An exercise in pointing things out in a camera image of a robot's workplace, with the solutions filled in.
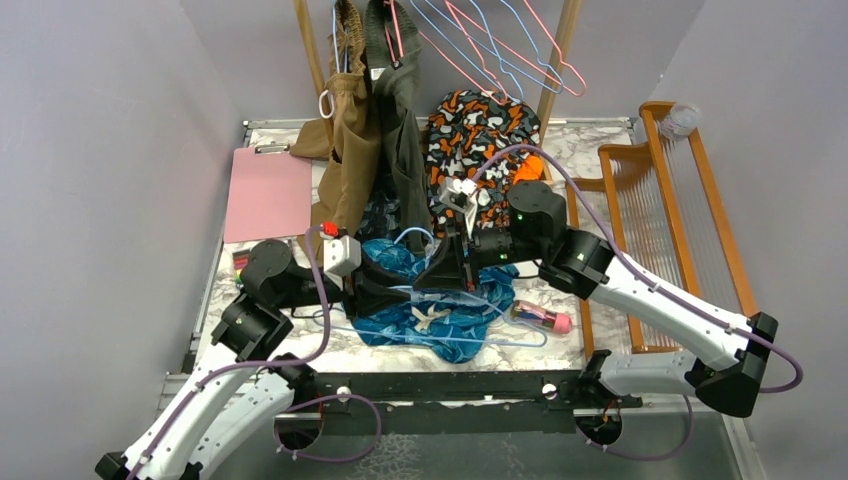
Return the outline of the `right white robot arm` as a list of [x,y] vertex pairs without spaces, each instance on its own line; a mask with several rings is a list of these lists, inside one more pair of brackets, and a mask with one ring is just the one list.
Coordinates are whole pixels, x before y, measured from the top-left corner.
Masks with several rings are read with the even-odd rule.
[[567,223],[567,201],[541,181],[521,181],[507,193],[509,223],[476,228],[476,186],[450,178],[439,200],[452,210],[417,290],[473,292],[484,268],[538,260],[548,285],[615,308],[672,338],[679,352],[591,357],[577,380],[579,398],[600,407],[642,393],[694,396],[722,414],[747,418],[758,396],[778,323],[725,310],[678,288],[613,242]]

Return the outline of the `light blue wire hanger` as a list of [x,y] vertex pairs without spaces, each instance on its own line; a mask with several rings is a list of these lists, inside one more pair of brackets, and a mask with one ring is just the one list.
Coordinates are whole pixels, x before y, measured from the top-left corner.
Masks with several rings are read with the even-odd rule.
[[[507,311],[514,303],[513,280],[518,270],[512,265],[488,267],[480,272],[480,287],[473,293],[435,290],[424,293],[412,288],[413,277],[430,265],[434,257],[418,256],[390,238],[367,240],[363,258],[401,276],[396,293],[410,293],[412,299],[374,315],[354,318],[348,327],[336,330],[353,332],[369,346],[412,345],[426,347],[449,363],[465,363],[483,345],[541,348],[548,335],[527,321],[512,320]],[[502,320],[513,327],[524,327],[537,335],[535,342],[490,338],[492,323]]]

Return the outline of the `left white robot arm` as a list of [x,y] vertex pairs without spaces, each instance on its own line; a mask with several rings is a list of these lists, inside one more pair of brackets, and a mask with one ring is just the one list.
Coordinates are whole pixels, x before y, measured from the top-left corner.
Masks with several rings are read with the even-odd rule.
[[154,423],[122,452],[105,454],[101,479],[207,479],[244,441],[287,409],[317,403],[310,362],[328,347],[325,328],[302,357],[277,349],[291,333],[285,310],[319,305],[327,315],[341,302],[365,316],[404,303],[407,278],[366,257],[351,236],[324,243],[324,258],[309,250],[300,266],[289,245],[267,239],[248,253],[238,295],[225,308],[209,348]]

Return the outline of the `blue patterned shorts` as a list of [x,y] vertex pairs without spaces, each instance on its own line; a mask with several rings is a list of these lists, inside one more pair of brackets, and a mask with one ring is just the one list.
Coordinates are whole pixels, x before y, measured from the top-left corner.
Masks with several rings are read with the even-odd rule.
[[411,302],[355,318],[351,325],[370,346],[426,347],[446,362],[467,363],[481,350],[490,324],[515,300],[517,268],[489,267],[480,274],[481,285],[475,293],[415,291]]

